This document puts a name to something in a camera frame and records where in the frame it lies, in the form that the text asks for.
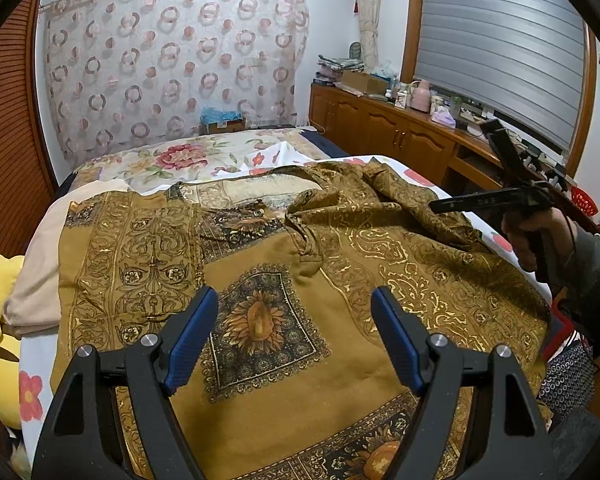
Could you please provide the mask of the right hand holding gripper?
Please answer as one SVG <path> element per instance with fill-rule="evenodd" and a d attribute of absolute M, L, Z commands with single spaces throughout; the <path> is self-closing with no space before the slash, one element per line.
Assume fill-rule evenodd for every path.
<path fill-rule="evenodd" d="M 548 248 L 560 263 L 565 263 L 574 251 L 576 225 L 557 208 L 524 216 L 520 212 L 504 214 L 502 230 L 512 245 L 522 270 L 535 272 Z"/>

